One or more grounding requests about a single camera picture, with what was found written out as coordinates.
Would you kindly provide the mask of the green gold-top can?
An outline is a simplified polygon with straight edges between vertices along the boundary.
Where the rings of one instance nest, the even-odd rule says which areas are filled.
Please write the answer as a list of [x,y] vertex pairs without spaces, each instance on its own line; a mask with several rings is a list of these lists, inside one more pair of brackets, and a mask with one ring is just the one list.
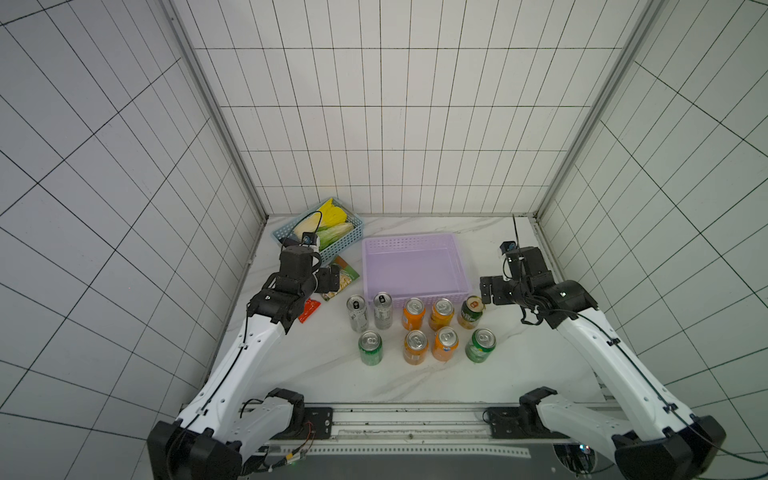
[[480,322],[485,305],[479,296],[467,297],[461,305],[458,323],[465,329],[475,329]]

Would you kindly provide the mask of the small silver can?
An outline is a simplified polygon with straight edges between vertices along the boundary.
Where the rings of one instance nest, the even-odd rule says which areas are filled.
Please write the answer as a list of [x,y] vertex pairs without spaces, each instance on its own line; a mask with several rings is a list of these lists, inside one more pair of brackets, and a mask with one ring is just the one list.
[[346,302],[350,326],[356,333],[363,333],[368,329],[367,302],[361,295],[352,295]]

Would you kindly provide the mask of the orange Schweppes can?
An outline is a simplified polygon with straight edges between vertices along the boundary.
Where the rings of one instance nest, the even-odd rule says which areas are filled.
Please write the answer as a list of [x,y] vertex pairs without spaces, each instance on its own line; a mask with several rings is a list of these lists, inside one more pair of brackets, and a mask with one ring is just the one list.
[[447,298],[440,298],[432,305],[429,326],[437,332],[441,328],[449,326],[453,317],[455,309],[452,302]]

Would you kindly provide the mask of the green Sprite can back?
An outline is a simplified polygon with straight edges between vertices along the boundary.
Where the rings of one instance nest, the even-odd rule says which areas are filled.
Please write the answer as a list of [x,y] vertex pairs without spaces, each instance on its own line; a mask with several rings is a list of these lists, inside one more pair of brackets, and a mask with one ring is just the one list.
[[495,334],[487,329],[476,329],[465,347],[467,358],[473,363],[485,362],[496,347]]

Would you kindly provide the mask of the green sprite can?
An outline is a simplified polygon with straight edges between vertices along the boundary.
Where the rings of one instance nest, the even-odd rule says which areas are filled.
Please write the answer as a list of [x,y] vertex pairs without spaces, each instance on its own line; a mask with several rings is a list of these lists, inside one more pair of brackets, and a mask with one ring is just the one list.
[[465,347],[467,358],[473,363],[485,362],[496,347],[495,334],[487,329],[476,329]]
[[363,332],[358,340],[358,350],[365,365],[378,365],[383,359],[383,341],[380,334],[371,330]]

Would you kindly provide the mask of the tall silver can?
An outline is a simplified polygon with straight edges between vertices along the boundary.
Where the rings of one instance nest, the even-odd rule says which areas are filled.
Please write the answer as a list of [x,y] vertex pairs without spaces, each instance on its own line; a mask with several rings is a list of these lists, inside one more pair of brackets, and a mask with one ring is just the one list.
[[373,298],[374,324],[379,330],[387,330],[393,323],[393,301],[386,292],[379,292]]

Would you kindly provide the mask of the orange Fanta can back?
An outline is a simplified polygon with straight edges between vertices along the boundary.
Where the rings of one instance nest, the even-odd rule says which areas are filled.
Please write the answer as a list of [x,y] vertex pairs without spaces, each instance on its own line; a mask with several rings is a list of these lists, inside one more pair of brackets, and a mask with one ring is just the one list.
[[435,332],[431,347],[433,357],[440,362],[448,362],[459,345],[459,337],[452,327],[442,327]]

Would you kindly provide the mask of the orange fanta can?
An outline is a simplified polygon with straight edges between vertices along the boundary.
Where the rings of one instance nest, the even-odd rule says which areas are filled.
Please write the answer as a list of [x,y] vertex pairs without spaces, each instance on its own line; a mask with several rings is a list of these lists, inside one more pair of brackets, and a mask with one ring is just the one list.
[[433,357],[440,362],[448,362],[459,345],[459,337],[452,327],[442,327],[435,332],[431,347]]
[[402,325],[408,331],[420,330],[425,314],[425,305],[420,298],[410,298],[403,306]]

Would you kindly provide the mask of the orange Fanta can front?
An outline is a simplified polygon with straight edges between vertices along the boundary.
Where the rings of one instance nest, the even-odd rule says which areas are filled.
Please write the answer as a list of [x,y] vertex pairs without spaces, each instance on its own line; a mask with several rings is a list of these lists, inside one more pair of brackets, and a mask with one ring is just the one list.
[[408,331],[420,330],[425,314],[425,305],[420,298],[410,298],[403,306],[402,325]]

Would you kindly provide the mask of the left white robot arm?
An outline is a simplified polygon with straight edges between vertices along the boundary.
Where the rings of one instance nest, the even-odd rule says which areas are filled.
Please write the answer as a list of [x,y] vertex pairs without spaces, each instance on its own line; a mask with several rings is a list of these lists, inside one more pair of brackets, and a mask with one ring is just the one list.
[[290,331],[314,293],[337,291],[340,271],[322,264],[316,244],[283,248],[280,265],[246,306],[234,343],[194,399],[147,438],[156,479],[236,479],[274,436],[303,428],[302,395],[272,390],[245,412],[248,389],[269,350]]

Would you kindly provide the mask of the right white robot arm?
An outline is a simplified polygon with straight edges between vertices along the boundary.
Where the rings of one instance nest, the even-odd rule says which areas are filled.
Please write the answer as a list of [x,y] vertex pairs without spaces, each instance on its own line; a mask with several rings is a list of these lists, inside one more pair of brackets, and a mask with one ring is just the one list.
[[578,282],[557,282],[537,247],[501,244],[500,276],[479,281],[485,304],[515,304],[548,325],[588,362],[625,414],[617,419],[578,405],[549,387],[519,399],[518,428],[531,438],[561,434],[612,459],[627,479],[694,479],[705,473],[726,432],[698,416],[625,349],[597,301]]

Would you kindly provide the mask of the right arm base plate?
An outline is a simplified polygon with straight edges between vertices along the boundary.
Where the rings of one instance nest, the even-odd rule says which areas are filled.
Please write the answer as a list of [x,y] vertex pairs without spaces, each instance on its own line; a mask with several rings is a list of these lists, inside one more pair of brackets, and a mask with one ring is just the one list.
[[518,406],[486,408],[482,419],[490,426],[493,439],[568,439],[568,436],[546,428],[537,411],[543,399],[555,394],[557,391],[552,388],[539,387],[521,396]]

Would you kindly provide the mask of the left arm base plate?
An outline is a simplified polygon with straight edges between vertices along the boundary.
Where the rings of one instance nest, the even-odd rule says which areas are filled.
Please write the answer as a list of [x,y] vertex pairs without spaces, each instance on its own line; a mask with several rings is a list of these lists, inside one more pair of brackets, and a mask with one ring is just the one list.
[[327,440],[331,437],[334,410],[331,407],[305,407],[301,420],[292,420],[289,427],[271,440]]

